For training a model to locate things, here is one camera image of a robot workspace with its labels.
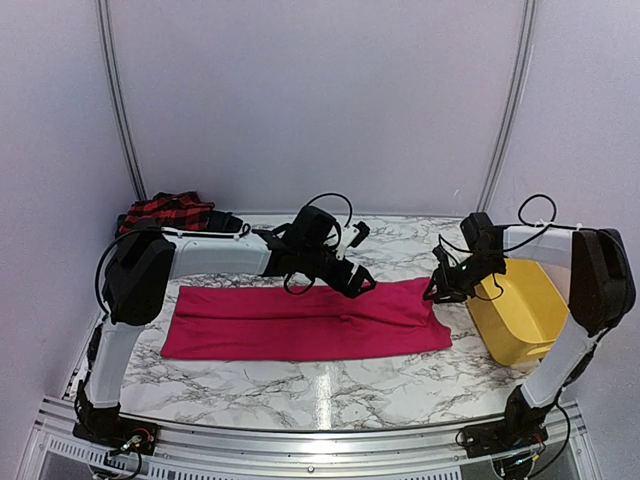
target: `red plaid shirt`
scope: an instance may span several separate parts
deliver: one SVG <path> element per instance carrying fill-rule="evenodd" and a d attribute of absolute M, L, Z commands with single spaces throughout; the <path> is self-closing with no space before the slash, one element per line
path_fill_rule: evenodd
<path fill-rule="evenodd" d="M 196 192 L 178 195 L 159 193 L 153 197 L 153 200 L 134 203 L 118 232 L 123 234 L 130 231 L 142 218 L 153 218 L 163 227 L 206 231 L 209 216 L 214 207 L 213 202 L 202 202 Z"/>

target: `magenta towel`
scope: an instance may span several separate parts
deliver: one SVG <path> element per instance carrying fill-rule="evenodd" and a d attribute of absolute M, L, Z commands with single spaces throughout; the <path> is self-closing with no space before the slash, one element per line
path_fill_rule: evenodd
<path fill-rule="evenodd" d="M 329 287 L 182 287 L 161 355 L 176 360 L 313 362 L 451 347 L 451 330 L 422 300 L 430 280 L 379 283 L 349 299 Z"/>

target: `white marble surface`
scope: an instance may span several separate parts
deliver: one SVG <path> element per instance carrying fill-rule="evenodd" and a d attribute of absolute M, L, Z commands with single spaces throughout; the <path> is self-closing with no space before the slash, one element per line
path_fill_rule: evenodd
<path fill-rule="evenodd" d="M 289 217 L 244 217 L 254 226 Z M 379 281 L 429 276 L 442 233 L 463 245 L 458 219 L 361 217 L 371 235 L 349 258 Z M 162 313 L 140 336 L 122 386 L 122 410 L 166 420 L 263 429 L 368 429 L 479 417 L 503 411 L 535 365 L 494 362 L 465 305 L 435 306 L 453 347 L 393 358 L 318 362 L 174 361 L 160 357 L 181 285 L 281 285 L 239 275 L 172 281 Z M 78 377 L 84 376 L 82 369 Z"/>

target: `yellow basket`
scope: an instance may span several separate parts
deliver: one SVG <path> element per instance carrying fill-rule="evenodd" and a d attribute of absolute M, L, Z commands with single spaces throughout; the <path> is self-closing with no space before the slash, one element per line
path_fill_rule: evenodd
<path fill-rule="evenodd" d="M 543 358 L 562 332 L 569 309 L 536 262 L 506 262 L 507 274 L 496 275 L 504 293 L 499 296 L 493 277 L 487 277 L 476 287 L 476 294 L 495 300 L 476 297 L 467 304 L 493 358 L 509 366 Z"/>

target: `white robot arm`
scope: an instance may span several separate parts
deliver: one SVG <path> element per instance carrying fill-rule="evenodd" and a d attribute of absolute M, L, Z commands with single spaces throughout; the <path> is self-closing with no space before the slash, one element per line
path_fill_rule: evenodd
<path fill-rule="evenodd" d="M 97 443 L 115 447 L 137 429 L 157 428 L 119 416 L 120 387 L 138 336 L 162 308 L 169 280 L 244 273 L 284 277 L 288 289 L 291 277 L 301 273 L 311 284 L 319 278 L 349 298 L 376 286 L 366 268 L 345 259 L 346 250 L 368 236 L 367 225 L 341 227 L 333 216 L 311 205 L 303 207 L 291 224 L 274 230 L 187 232 L 159 228 L 151 220 L 136 227 L 112 244 L 117 248 L 105 269 L 103 289 L 109 313 L 94 332 L 88 353 L 90 373 L 76 398 L 74 434 Z M 142 453 L 152 451 L 149 442 Z"/>
<path fill-rule="evenodd" d="M 440 265 L 425 299 L 461 302 L 475 296 L 474 288 L 482 279 L 506 273 L 505 255 L 571 271 L 566 325 L 540 366 L 509 397 L 504 420 L 462 430 L 467 454 L 477 457 L 548 438 L 547 413 L 562 390 L 584 372 L 602 337 L 631 310 L 636 291 L 616 230 L 500 226 L 493 225 L 486 213 L 471 214 L 461 229 L 471 256 L 451 266 L 444 247 L 436 247 Z"/>

